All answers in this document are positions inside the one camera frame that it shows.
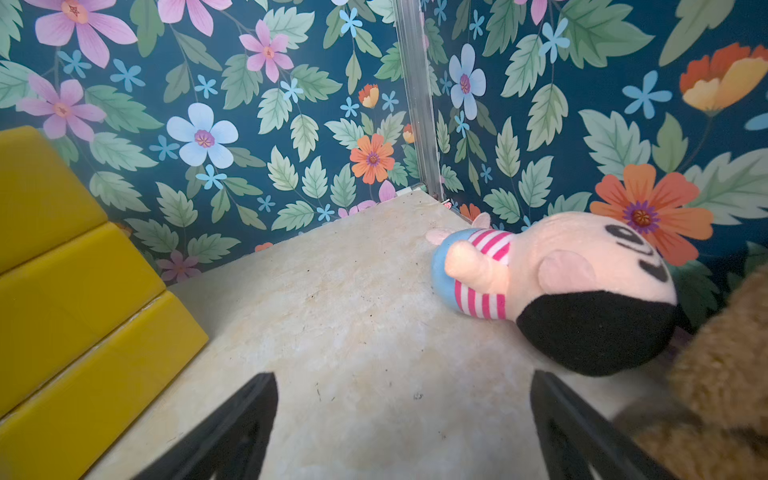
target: green leaf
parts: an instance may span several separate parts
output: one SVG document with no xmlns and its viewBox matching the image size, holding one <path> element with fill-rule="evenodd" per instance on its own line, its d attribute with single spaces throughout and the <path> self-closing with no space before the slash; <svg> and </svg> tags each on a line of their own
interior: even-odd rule
<svg viewBox="0 0 768 480">
<path fill-rule="evenodd" d="M 538 162 L 531 162 L 523 170 L 522 180 L 518 182 L 520 195 L 529 207 L 540 207 L 544 205 L 549 187 L 552 185 L 552 177 L 549 176 L 549 167 L 552 165 L 552 157 L 542 157 Z"/>
<path fill-rule="evenodd" d="M 176 35 L 176 40 L 179 42 L 181 49 L 184 50 L 184 54 L 189 61 L 194 64 L 204 65 L 211 70 L 221 71 L 221 65 L 219 65 L 215 58 L 210 56 L 202 41 L 178 31 L 174 31 L 174 35 Z"/>
<path fill-rule="evenodd" d="M 339 121 L 327 121 L 325 125 L 333 132 L 333 137 L 350 150 L 355 150 L 357 148 L 357 141 L 365 136 L 362 127 L 354 121 L 346 120 L 345 118 Z"/>
<path fill-rule="evenodd" d="M 181 190 L 174 191 L 161 182 L 155 182 L 160 196 L 157 202 L 160 204 L 160 211 L 165 215 L 168 223 L 177 227 L 189 227 L 197 219 L 197 210 L 194 209 L 192 200 L 187 200 L 187 196 Z"/>
<path fill-rule="evenodd" d="M 303 184 L 301 190 L 308 197 L 322 198 L 326 194 L 328 191 L 328 177 L 320 157 L 315 158 L 310 166 L 304 168 L 304 176 L 301 179 L 301 183 Z"/>
<path fill-rule="evenodd" d="M 707 311 L 717 310 L 715 294 L 720 293 L 720 289 L 710 280 L 712 271 L 698 260 L 683 266 L 667 265 L 667 268 L 674 280 L 677 301 L 690 324 L 694 328 L 702 326 L 707 321 Z"/>
<path fill-rule="evenodd" d="M 259 214 L 250 208 L 245 208 L 241 205 L 237 206 L 237 213 L 240 214 L 240 219 L 246 225 L 258 228 L 259 230 L 266 230 L 266 225 L 263 221 L 259 220 Z"/>
<path fill-rule="evenodd" d="M 297 201 L 287 204 L 285 208 L 277 212 L 277 219 L 272 223 L 272 230 L 284 228 L 286 230 L 298 230 L 306 227 L 315 218 L 315 209 L 305 201 Z"/>
<path fill-rule="evenodd" d="M 259 84 L 264 81 L 260 71 L 247 68 L 248 55 L 232 55 L 227 60 L 227 68 L 221 74 L 224 81 L 221 87 L 227 92 L 224 98 L 224 110 L 231 110 L 244 103 L 248 105 L 254 95 L 259 94 Z"/>
<path fill-rule="evenodd" d="M 261 94 L 258 118 L 261 118 L 259 135 L 279 130 L 288 121 L 288 113 L 293 111 L 293 104 L 286 100 L 279 88 L 270 88 Z"/>
<path fill-rule="evenodd" d="M 623 180 L 624 167 L 648 163 L 650 142 L 640 141 L 640 128 L 636 123 L 627 127 L 624 117 L 615 111 L 611 112 L 611 118 L 594 110 L 578 113 L 590 134 L 584 137 L 584 142 L 592 149 L 590 156 L 601 165 L 598 170 L 603 175 L 615 175 Z"/>
<path fill-rule="evenodd" d="M 222 237 L 220 233 L 208 235 L 203 233 L 198 238 L 190 239 L 187 244 L 187 253 L 190 257 L 197 257 L 200 263 L 211 263 L 214 260 L 221 260 L 221 257 L 228 255 L 230 248 L 240 243 L 237 238 Z"/>
<path fill-rule="evenodd" d="M 165 33 L 165 24 L 160 20 L 154 0 L 134 0 L 131 6 L 131 22 L 138 27 L 136 38 L 139 54 L 146 58 L 154 50 L 157 37 L 162 37 Z"/>
<path fill-rule="evenodd" d="M 449 189 L 451 192 L 458 192 L 459 190 L 464 191 L 462 181 L 459 180 L 456 172 L 454 172 L 448 165 L 443 165 L 440 168 L 440 174 L 442 175 L 445 188 Z"/>
<path fill-rule="evenodd" d="M 490 57 L 498 50 L 504 53 L 510 42 L 518 36 L 518 26 L 525 22 L 525 4 L 518 5 L 512 0 L 496 0 L 491 7 L 491 19 L 485 25 L 488 37 L 482 56 Z"/>
<path fill-rule="evenodd" d="M 453 24 L 453 32 L 451 33 L 451 40 L 455 40 L 464 30 L 469 26 L 469 6 L 471 0 L 462 0 L 456 8 L 456 23 Z"/>
<path fill-rule="evenodd" d="M 240 147 L 227 147 L 232 152 L 232 157 L 238 167 L 266 167 L 266 163 L 260 158 L 250 154 L 250 150 Z"/>
<path fill-rule="evenodd" d="M 298 94 L 302 100 L 312 102 L 328 100 L 328 95 L 336 93 L 341 88 L 338 81 L 328 78 L 327 71 L 318 71 L 317 67 L 306 64 L 294 68 L 291 75 L 297 80 L 297 86 L 304 90 L 304 93 Z"/>
<path fill-rule="evenodd" d="M 137 218 L 126 218 L 125 221 L 134 229 L 136 238 L 158 253 L 170 253 L 179 245 L 179 234 L 170 231 L 165 223 L 160 225 L 154 220 L 147 222 Z"/>
<path fill-rule="evenodd" d="M 492 209 L 493 213 L 499 215 L 500 218 L 508 223 L 517 223 L 520 221 L 520 205 L 518 204 L 515 195 L 510 194 L 506 190 L 492 189 L 491 193 L 485 195 L 482 199 Z"/>
<path fill-rule="evenodd" d="M 112 172 L 96 172 L 88 188 L 94 197 L 101 198 L 104 205 L 112 206 L 125 212 L 126 209 L 137 212 L 148 212 L 144 202 L 139 200 L 141 196 L 133 185 L 123 180 L 121 175 Z"/>
<path fill-rule="evenodd" d="M 222 188 L 219 190 L 213 198 L 210 199 L 210 205 L 214 208 L 210 212 L 210 221 L 216 223 L 221 220 L 221 217 L 228 211 L 230 211 L 230 196 L 227 195 L 227 190 Z"/>
<path fill-rule="evenodd" d="M 563 118 L 568 116 L 568 100 L 555 84 L 547 84 L 533 96 L 533 106 L 528 111 L 526 129 L 531 131 L 528 151 L 534 151 L 546 141 L 552 143 L 555 132 L 563 129 Z"/>
<path fill-rule="evenodd" d="M 402 77 L 402 62 L 400 60 L 400 42 L 396 41 L 392 47 L 388 48 L 386 55 L 382 57 L 382 66 L 376 72 L 374 77 L 379 80 L 395 81 Z"/>
<path fill-rule="evenodd" d="M 115 134 L 101 132 L 91 142 L 91 153 L 100 164 L 120 170 L 136 171 L 136 168 L 154 167 L 157 162 L 141 153 L 141 147 L 131 144 Z"/>
<path fill-rule="evenodd" d="M 333 176 L 331 201 L 339 207 L 347 208 L 355 201 L 356 192 L 355 177 L 352 176 L 349 164 L 344 164 L 339 174 Z"/>
<path fill-rule="evenodd" d="M 358 27 L 355 42 L 357 43 L 357 48 L 359 48 L 362 53 L 370 53 L 376 58 L 381 58 L 382 51 L 379 50 L 379 47 L 377 47 L 375 43 L 373 43 L 373 37 L 367 30 Z"/>
<path fill-rule="evenodd" d="M 723 23 L 735 3 L 736 0 L 680 0 L 675 11 L 675 16 L 680 21 L 664 44 L 659 66 L 663 67 L 675 61 L 705 30 L 711 30 Z"/>
<path fill-rule="evenodd" d="M 607 67 L 608 57 L 623 57 L 648 45 L 654 36 L 624 22 L 632 7 L 612 0 L 571 0 L 560 11 L 558 24 L 568 19 L 563 37 L 571 40 L 568 48 L 559 48 L 560 58 L 571 57 L 578 68 L 584 61 L 594 67 Z"/>
<path fill-rule="evenodd" d="M 384 120 L 382 120 L 379 128 L 376 129 L 376 133 L 384 137 L 384 143 L 390 143 L 394 147 L 397 144 L 398 138 L 402 133 L 402 119 L 406 117 L 404 111 L 399 111 L 394 114 L 389 114 Z"/>
<path fill-rule="evenodd" d="M 270 169 L 269 177 L 277 190 L 294 190 L 299 184 L 299 174 L 288 157 L 284 157 L 277 147 L 272 147 L 270 162 L 266 167 Z"/>
<path fill-rule="evenodd" d="M 514 94 L 522 97 L 528 90 L 533 90 L 539 76 L 544 73 L 547 58 L 540 55 L 541 39 L 538 35 L 526 35 L 521 38 L 517 50 L 509 58 L 509 64 L 504 72 L 508 76 L 502 90 L 502 97 L 511 97 Z"/>
<path fill-rule="evenodd" d="M 668 174 L 674 172 L 688 150 L 688 139 L 683 138 L 680 122 L 672 114 L 667 113 L 664 116 L 664 124 L 656 134 L 656 142 L 658 146 L 651 146 L 654 162 Z"/>
<path fill-rule="evenodd" d="M 125 129 L 137 134 L 139 129 L 154 130 L 163 126 L 144 111 L 142 104 L 109 85 L 94 85 L 85 89 L 85 102 L 96 105 L 107 114 L 107 123 L 113 129 Z"/>
<path fill-rule="evenodd" d="M 578 192 L 568 198 L 565 198 L 565 195 L 561 195 L 554 201 L 554 205 L 549 204 L 547 206 L 547 215 L 555 215 L 560 212 L 583 212 L 587 209 L 589 197 L 591 196 L 590 192 Z"/>
<path fill-rule="evenodd" d="M 227 177 L 222 180 L 225 185 L 230 188 L 230 191 L 242 197 L 243 195 L 261 195 L 264 192 L 260 188 L 256 188 L 248 183 L 248 180 L 240 177 Z"/>
<path fill-rule="evenodd" d="M 512 132 L 512 117 L 507 118 L 502 132 L 496 137 L 496 165 L 510 178 L 520 170 L 520 149 L 518 136 Z"/>
<path fill-rule="evenodd" d="M 736 218 L 765 218 L 768 212 L 768 148 L 753 150 L 730 161 L 731 153 L 718 155 L 703 170 L 698 165 L 685 172 L 700 194 L 687 207 L 706 208 L 716 225 L 738 225 Z"/>
<path fill-rule="evenodd" d="M 163 92 L 163 102 L 171 103 L 190 90 L 190 71 L 186 63 L 178 65 L 165 74 L 168 83 Z"/>
</svg>

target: blue flower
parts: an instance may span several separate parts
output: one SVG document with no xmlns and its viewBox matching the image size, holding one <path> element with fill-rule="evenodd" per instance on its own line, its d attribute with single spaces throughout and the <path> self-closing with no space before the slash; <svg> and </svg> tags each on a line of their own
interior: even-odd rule
<svg viewBox="0 0 768 480">
<path fill-rule="evenodd" d="M 271 201 L 272 195 L 267 195 L 266 198 L 258 197 L 256 200 L 261 204 L 261 207 L 259 207 L 259 212 L 266 210 L 267 213 L 269 213 L 272 211 L 270 207 L 274 207 L 276 205 L 273 201 Z"/>
<path fill-rule="evenodd" d="M 176 155 L 173 151 L 178 150 L 179 144 L 167 144 L 168 140 L 165 138 L 165 135 L 158 135 L 157 136 L 157 142 L 159 145 L 150 145 L 149 149 L 152 151 L 159 151 L 160 157 L 158 160 L 163 161 L 165 160 L 165 156 L 173 158 L 176 160 L 179 158 L 178 155 Z"/>
<path fill-rule="evenodd" d="M 362 27 L 362 22 L 360 20 L 355 20 L 356 16 L 357 8 L 352 9 L 351 15 L 347 15 L 345 11 L 339 10 L 339 17 L 345 22 L 344 25 L 341 26 L 341 35 L 344 35 L 347 30 L 350 30 L 352 32 L 352 38 L 357 36 L 357 29 L 355 27 Z"/>
<path fill-rule="evenodd" d="M 197 81 L 199 81 L 200 85 L 195 85 L 194 90 L 195 91 L 202 91 L 203 96 L 205 98 L 208 98 L 209 94 L 218 94 L 219 92 L 214 89 L 214 85 L 216 84 L 216 81 L 214 79 L 210 79 L 209 81 L 205 81 L 205 77 L 203 75 L 197 76 Z"/>
<path fill-rule="evenodd" d="M 643 90 L 640 88 L 628 85 L 621 89 L 621 93 L 627 95 L 629 98 L 636 98 L 627 108 L 624 109 L 625 114 L 633 114 L 643 105 L 643 113 L 646 118 L 653 118 L 656 114 L 654 104 L 651 101 L 669 101 L 672 99 L 672 92 L 669 90 L 651 91 L 656 86 L 656 81 L 659 79 L 659 74 L 655 70 L 651 70 L 643 77 Z"/>
<path fill-rule="evenodd" d="M 567 26 L 568 19 L 563 18 L 560 20 L 560 23 L 558 23 L 558 29 L 555 30 L 554 33 L 552 33 L 552 25 L 549 25 L 549 22 L 546 22 L 541 30 L 541 33 L 543 33 L 549 40 L 544 42 L 538 54 L 543 57 L 549 52 L 549 63 L 554 63 L 554 61 L 558 59 L 558 47 L 568 48 L 571 46 L 571 40 L 569 38 L 560 36 L 563 35 L 563 31 L 565 31 L 565 27 Z"/>
<path fill-rule="evenodd" d="M 125 69 L 125 63 L 123 63 L 122 60 L 115 58 L 112 63 L 114 66 L 121 71 L 122 73 L 113 73 L 109 76 L 109 79 L 113 82 L 119 82 L 123 81 L 123 86 L 125 87 L 125 91 L 132 92 L 134 90 L 134 84 L 138 85 L 139 87 L 143 87 L 146 84 L 143 80 L 139 80 L 136 78 L 136 75 L 141 73 L 141 67 L 138 65 L 134 65 L 133 67 L 129 69 Z"/>
<path fill-rule="evenodd" d="M 346 98 L 346 105 L 342 105 L 341 106 L 341 109 L 346 112 L 344 114 L 345 118 L 349 118 L 350 115 L 352 115 L 353 117 L 356 117 L 357 116 L 357 111 L 356 111 L 357 108 L 360 108 L 360 104 L 353 104 L 352 103 L 352 98 L 350 98 L 350 97 Z"/>
<path fill-rule="evenodd" d="M 289 98 L 293 98 L 293 103 L 299 103 L 299 98 L 296 96 L 296 94 L 302 94 L 304 93 L 303 88 L 298 88 L 296 84 L 298 84 L 298 80 L 295 78 L 291 78 L 290 85 L 288 85 L 288 82 L 281 81 L 280 87 L 283 87 L 286 89 L 286 93 L 283 95 L 283 100 L 288 100 Z"/>
<path fill-rule="evenodd" d="M 489 180 L 493 180 L 493 177 L 491 177 L 491 168 L 487 167 L 485 164 L 482 165 L 482 173 L 480 176 L 483 177 L 483 180 L 485 180 L 486 183 L 488 183 Z"/>
<path fill-rule="evenodd" d="M 485 22 L 485 15 L 478 18 L 478 11 L 475 10 L 475 21 L 469 24 L 469 31 L 472 32 L 472 40 L 475 40 L 478 35 L 482 37 L 482 22 Z"/>
<path fill-rule="evenodd" d="M 333 215 L 335 211 L 331 210 L 331 204 L 326 204 L 324 209 L 317 207 L 317 213 L 320 214 L 320 216 L 317 217 L 318 221 L 322 221 L 324 218 L 326 222 L 329 222 L 331 220 L 331 215 Z"/>
<path fill-rule="evenodd" d="M 65 74 L 71 74 L 72 71 L 76 71 L 78 73 L 78 77 L 85 78 L 85 72 L 83 71 L 83 68 L 88 70 L 93 65 L 89 64 L 86 61 L 80 61 L 81 58 L 83 58 L 83 54 L 80 53 L 79 50 L 75 50 L 72 52 L 72 58 L 69 58 L 69 55 L 65 54 L 63 51 L 58 52 L 58 57 L 67 62 L 67 65 L 64 66 L 64 73 Z"/>
<path fill-rule="evenodd" d="M 442 93 L 446 95 L 451 93 L 451 87 L 453 86 L 453 82 L 448 78 L 447 70 L 442 72 L 442 78 L 440 79 L 440 83 L 442 83 Z"/>
<path fill-rule="evenodd" d="M 384 106 L 382 107 L 382 110 L 386 110 L 388 108 L 389 111 L 395 111 L 395 105 L 400 103 L 400 100 L 395 100 L 394 90 L 392 90 L 392 93 L 389 95 L 382 94 L 382 98 L 384 99 Z"/>
<path fill-rule="evenodd" d="M 205 186 L 203 187 L 204 189 L 210 190 L 210 188 L 213 185 L 216 185 L 216 188 L 218 188 L 219 190 L 224 188 L 224 185 L 222 185 L 221 182 L 219 182 L 219 180 L 224 180 L 225 178 L 227 178 L 227 174 L 214 175 L 214 166 L 210 164 L 205 166 L 205 171 L 207 172 L 207 174 L 195 175 L 195 178 L 197 178 L 198 180 L 202 180 L 206 182 Z"/>
</svg>

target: plush toy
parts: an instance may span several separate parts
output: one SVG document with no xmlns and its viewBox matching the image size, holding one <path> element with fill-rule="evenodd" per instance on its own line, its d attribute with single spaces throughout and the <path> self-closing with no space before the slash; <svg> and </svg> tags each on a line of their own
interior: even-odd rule
<svg viewBox="0 0 768 480">
<path fill-rule="evenodd" d="M 627 225 L 566 212 L 520 234 L 489 227 L 481 214 L 470 229 L 427 233 L 439 245 L 432 285 L 450 307 L 512 320 L 545 355 L 589 376 L 639 366 L 667 345 L 672 278 Z"/>
</svg>

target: flower center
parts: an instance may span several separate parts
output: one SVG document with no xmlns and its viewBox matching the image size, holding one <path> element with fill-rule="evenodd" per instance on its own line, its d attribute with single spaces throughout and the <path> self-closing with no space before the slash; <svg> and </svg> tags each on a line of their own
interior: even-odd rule
<svg viewBox="0 0 768 480">
<path fill-rule="evenodd" d="M 463 74 L 461 80 L 459 81 L 459 84 L 462 86 L 462 91 L 464 94 L 469 93 L 469 88 L 471 85 L 469 84 L 469 77 L 467 74 Z"/>
<path fill-rule="evenodd" d="M 202 148 L 211 148 L 216 143 L 214 136 L 211 135 L 209 131 L 205 130 L 198 130 L 194 135 L 194 140 Z"/>
<path fill-rule="evenodd" d="M 61 11 L 73 22 L 88 23 L 88 10 L 76 0 L 64 0 L 61 3 Z"/>
</svg>

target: yellow padding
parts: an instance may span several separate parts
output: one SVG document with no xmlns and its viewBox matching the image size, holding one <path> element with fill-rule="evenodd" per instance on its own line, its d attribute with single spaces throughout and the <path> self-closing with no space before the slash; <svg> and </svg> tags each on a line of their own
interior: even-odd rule
<svg viewBox="0 0 768 480">
<path fill-rule="evenodd" d="M 32 127 L 0 132 L 0 273 L 107 221 Z"/>
<path fill-rule="evenodd" d="M 0 478 L 79 478 L 206 341 L 163 292 L 0 421 Z"/>
<path fill-rule="evenodd" d="M 112 223 L 0 275 L 0 416 L 164 289 Z"/>
</svg>

